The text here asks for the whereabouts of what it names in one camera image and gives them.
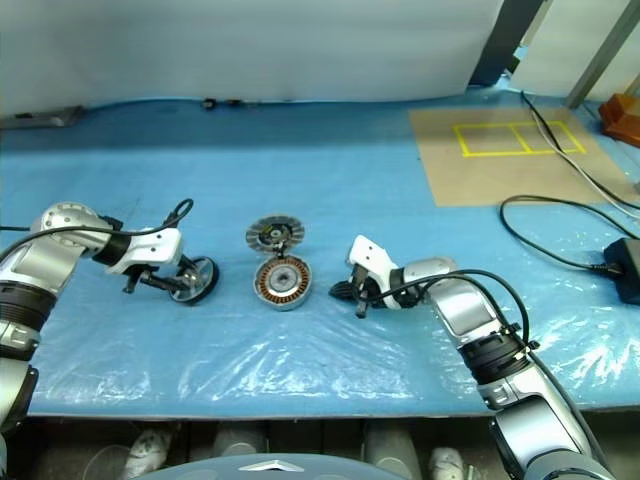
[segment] white sneaker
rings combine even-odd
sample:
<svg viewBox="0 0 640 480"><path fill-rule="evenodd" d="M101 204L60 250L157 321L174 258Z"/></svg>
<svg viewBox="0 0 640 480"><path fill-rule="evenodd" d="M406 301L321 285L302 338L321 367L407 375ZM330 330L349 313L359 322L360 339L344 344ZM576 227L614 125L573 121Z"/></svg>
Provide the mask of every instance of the white sneaker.
<svg viewBox="0 0 640 480"><path fill-rule="evenodd" d="M133 443L122 472L122 480L137 478L158 470L167 459L171 433L166 430L145 430Z"/></svg>
<svg viewBox="0 0 640 480"><path fill-rule="evenodd" d="M434 448L429 459L431 480L464 480L464 462L454 448Z"/></svg>

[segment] metal disc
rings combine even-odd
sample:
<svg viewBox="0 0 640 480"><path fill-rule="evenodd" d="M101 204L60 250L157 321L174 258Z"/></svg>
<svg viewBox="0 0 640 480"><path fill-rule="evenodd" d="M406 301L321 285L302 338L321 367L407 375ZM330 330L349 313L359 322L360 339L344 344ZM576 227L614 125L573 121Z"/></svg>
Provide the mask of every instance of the metal disc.
<svg viewBox="0 0 640 480"><path fill-rule="evenodd" d="M310 287L311 269L292 255L264 262L254 281L258 297L276 310L291 310L301 305Z"/></svg>
<svg viewBox="0 0 640 480"><path fill-rule="evenodd" d="M220 272L218 266L209 257L196 257L191 261L196 269L185 268L178 272L174 278L186 283L189 288L187 290L176 290L169 292L171 298L180 303L196 303L206 297L213 287L218 283Z"/></svg>
<svg viewBox="0 0 640 480"><path fill-rule="evenodd" d="M285 253L304 238L300 220L286 215L272 215L255 222L247 230L246 239L258 252Z"/></svg>

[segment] black cable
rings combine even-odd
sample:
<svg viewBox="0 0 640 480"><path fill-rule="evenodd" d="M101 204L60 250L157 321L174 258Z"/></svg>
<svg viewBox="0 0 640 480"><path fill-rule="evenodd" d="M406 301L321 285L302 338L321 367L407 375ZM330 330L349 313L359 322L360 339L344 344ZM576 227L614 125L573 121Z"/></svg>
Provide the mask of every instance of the black cable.
<svg viewBox="0 0 640 480"><path fill-rule="evenodd" d="M558 150L560 150L562 153L565 153L565 151L562 149L562 147L560 146L560 143L558 142L558 139L556 138L555 134L553 133L553 131L551 130L551 127L549 127L549 124L547 123L547 121L544 119L544 117L542 116L542 114L538 111L538 109L533 105L533 103L531 103L531 101L527 98L527 96L524 94L524 91L520 91L520 97L522 98L522 100L525 101L525 103L527 104L527 106L531 109L531 111L533 112L533 114L538 118L538 120L540 120L540 122L542 123L542 126L544 127L545 131L547 132L547 135L549 136L549 138L551 139L551 141L554 143L554 145L556 146L556 148ZM565 162L567 162L567 164L569 166L571 166L571 168L573 168L574 170L578 171L578 169L576 168L575 165L573 165L571 162L568 162L566 158L562 158ZM636 205L635 203L631 203L631 202L627 202L625 199L621 198L620 195L616 194L615 192L612 192L608 187L606 187L605 185L603 185L602 183L600 183L598 180L596 180L595 178L593 178L588 172L586 172L584 169L582 170L582 173L584 173L589 180L591 180L594 184L596 184L598 186L598 188L600 188L600 190L602 190L603 192L605 192L607 195L609 195L611 198L613 198L614 200L616 200L619 203L622 203L623 205L626 205L627 207L631 207L631 208L635 208L636 210L640 210L640 206Z"/></svg>
<svg viewBox="0 0 640 480"><path fill-rule="evenodd" d="M467 276L465 276L465 274L483 275L483 276L486 276L488 278L494 279L498 283L500 283L509 292L509 294L513 297L513 299L515 300L516 304L518 305L518 309L520 310L520 314L522 316L522 329L523 329L522 338L519 335L517 335L517 333L515 331L515 328L512 325L510 325L509 322L506 320L506 318L502 314L502 310L498 306L498 302L493 297L493 295L488 291L488 289L482 283L480 283L479 281L475 280L474 278L467 277ZM373 302L380 301L381 299L383 299L383 298L385 298L385 297L387 297L389 295L394 295L396 293L399 293L399 292L402 292L402 291L406 291L409 288L417 286L417 287L420 288L420 294L419 294L419 298L418 298L418 301L419 301L419 300L421 300L421 297L423 297L426 294L427 290L430 287L432 287L433 285L435 285L436 283L438 283L438 282L440 282L442 280L446 280L447 278L456 278L456 279L467 281L467 282L471 283L472 285L474 285L475 287L477 287L484 294L484 296L487 298L487 300L489 301L491 306L494 308L494 310L495 310L495 312L496 312L496 314L498 316L498 320L500 321L502 326L507 331L509 331L510 333L513 334L513 337L516 339L516 341L520 345L522 351L523 352L524 351L527 352L527 355L529 356L529 358L535 363L535 365L542 371L542 373L549 379L551 384L558 391L558 394L560 395L560 397L562 397L563 401L567 405L567 408L570 410L571 414L574 416L574 418L576 419L576 421L580 425L580 428L584 431L585 437L587 438L587 441L589 442L589 445L591 446L592 453L593 453L594 457L596 458L596 460L598 462L600 462L600 464L604 468L606 468L607 470L611 471L611 468L609 467L609 464L608 464L607 459L606 459L606 457L604 455L604 452L602 451L602 447L600 446L597 438L593 434L593 432L591 430L591 427L589 427L589 424L587 423L587 421L585 420L584 416L582 415L582 412L580 411L580 409L578 408L576 403L573 401L571 396L564 389L564 387L562 386L560 381L555 377L555 375L547 367L547 365L535 353L533 353L533 351L532 351L533 345L529 343L529 315L528 315L527 310L526 310L526 308L524 306L524 302L522 301L522 299L520 298L518 293L515 291L515 289L506 280L504 280L502 277L500 277L500 276L498 276L498 275L496 275L496 274L494 274L492 272L487 272L485 270L465 269L465 270L458 270L458 271L451 272L451 273L445 273L445 274L442 274L442 275L432 275L432 276L419 278L417 280L413 280L411 282L407 282L407 283L405 283L403 285L400 285L398 287L395 287L393 289L387 290L386 292L383 292L383 293L381 293L379 295L376 295L376 296L373 296L373 297L368 297L368 298L361 297L361 296L359 296L358 292L355 292L354 296L355 296L355 298L357 300L361 300L361 301L366 302L366 303L373 303Z"/></svg>
<svg viewBox="0 0 640 480"><path fill-rule="evenodd" d="M379 295L375 295L372 297L362 297L358 292L354 292L354 297L356 300L360 300L365 303L375 303L375 302L379 302L383 298L388 297L390 295L395 295L396 293L406 291L407 289L412 287L418 287L419 294L418 294L418 298L416 299L416 302L419 302L424 298L427 290L430 287L432 287L435 283L440 282L442 280L455 278L458 280L464 280L466 282L469 282L475 287L477 287L487 297L487 299L491 303L491 306L494 308L498 316L502 317L502 309L498 306L498 303L495 301L495 298L489 293L487 288L478 280L471 277L467 277L466 275L481 275L484 277L491 278L492 280L495 280L500 285L502 285L502 287L507 292L509 292L509 295L511 295L511 298L513 298L514 302L518 306L518 310L520 311L520 316L522 317L522 337L525 345L528 345L529 331L530 331L529 314L527 312L527 308L524 305L524 302L520 298L520 295L518 295L518 292L516 292L516 290L504 278L500 277L499 275L496 275L495 273L488 272L486 270L464 269L464 270L456 270L450 273L443 273L440 275L429 275L426 277L418 278L416 280L412 280L410 282L404 283L398 287L395 287L390 290L387 290L386 292L380 293Z"/></svg>
<svg viewBox="0 0 640 480"><path fill-rule="evenodd" d="M587 204L580 203L580 202L574 202L572 200L565 200L565 199L562 199L562 198L545 197L545 196L542 196L542 195L514 195L513 197L509 197L506 200L504 200L500 204L500 209L499 209L500 222L502 223L504 228L506 228L509 231L509 233L511 233L511 235L516 237L521 242L526 243L530 247L535 248L539 252L541 252L541 253L543 253L543 254L545 254L545 255L547 255L547 256L549 256L549 257L551 257L551 258L553 258L553 259L555 259L555 260L557 260L557 261L559 261L561 263L564 263L565 265L569 265L569 266L576 267L576 268L582 268L582 269L589 270L589 271L595 271L595 272L598 272L598 273L608 273L608 274L620 273L620 272L617 272L614 267L609 266L609 265L588 264L588 263L580 263L580 262L575 262L573 260L569 260L568 258L561 257L557 253L554 253L554 252L544 248L543 246L535 243L533 240L529 240L527 237L525 237L524 235L522 235L521 233L516 231L513 228L513 226L511 226L511 224L507 221L507 218L505 216L505 212L504 212L505 211L505 207L508 204L515 203L515 202L552 202L552 203L561 203L563 205L571 205L571 206L574 206L574 207L583 208L585 210L593 212L593 213L599 215L600 217L604 218L611 225L615 226L617 229L619 229L621 232L625 233L629 237L640 240L640 237L638 235L633 233L631 230L627 229L624 225L619 223L616 219L614 219L610 215L606 214L602 210L598 210L597 208L592 207L591 205L587 205Z"/></svg>
<svg viewBox="0 0 640 480"><path fill-rule="evenodd" d="M182 200L175 208L171 211L167 220L162 222L159 227L152 228L150 230L140 230L136 232L129 232L123 230L111 230L108 228L98 228L98 227L60 227L60 228L52 228L49 230L43 230L41 232L32 233L31 235L27 235L24 238L12 243L9 245L2 253L0 253L0 263L2 263L12 252L14 252L17 248L28 243L36 238L45 237L47 235L53 235L55 233L63 233L63 232L95 232L95 233L108 233L109 235L120 235L123 237L138 237L141 235L149 235L151 233L157 233L165 228L170 228L177 225L180 220L186 217L191 209L193 208L193 200L190 198L185 198Z"/></svg>
<svg viewBox="0 0 640 480"><path fill-rule="evenodd" d="M29 227L9 227L7 225L0 225L0 232L8 231L8 232L28 232Z"/></svg>

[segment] blue plastic sheet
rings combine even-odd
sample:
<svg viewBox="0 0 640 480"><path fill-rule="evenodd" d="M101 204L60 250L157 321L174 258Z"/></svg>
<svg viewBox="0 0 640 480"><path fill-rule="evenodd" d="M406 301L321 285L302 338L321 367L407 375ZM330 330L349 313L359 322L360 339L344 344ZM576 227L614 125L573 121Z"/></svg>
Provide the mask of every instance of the blue plastic sheet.
<svg viewBox="0 0 640 480"><path fill-rule="evenodd" d="M587 407L640 403L639 307L613 282L550 263L500 226L494 207L437 208L407 109L514 104L510 94L412 104L221 108L150 102L90 112L60 130L8 132L0 159L2 223L29 224L61 200L126 228L160 223L194 198L181 223L187 255L220 266L195 307L82 261L43 329L30 413L175 418L479 414L475 383L428 307L372 310L366 320L327 295L349 268L357 234L396 263L446 255L503 275L521 293L541 357ZM578 115L590 126L586 110ZM638 180L615 142L601 145ZM255 297L263 261L244 240L261 216L298 217L294 254L313 269L311 295L291 312ZM599 261L618 233L560 206L510 209L515 225L566 256ZM7 245L17 234L4 233ZM513 321L517 311L492 289Z"/></svg>

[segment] black power adapter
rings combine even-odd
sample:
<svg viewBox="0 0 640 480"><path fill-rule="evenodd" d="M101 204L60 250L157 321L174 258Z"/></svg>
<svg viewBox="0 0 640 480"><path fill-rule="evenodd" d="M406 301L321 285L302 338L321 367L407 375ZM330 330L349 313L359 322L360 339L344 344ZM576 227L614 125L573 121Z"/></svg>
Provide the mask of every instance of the black power adapter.
<svg viewBox="0 0 640 480"><path fill-rule="evenodd" d="M604 249L607 265L620 267L613 277L620 300L640 305L640 240L621 238Z"/></svg>

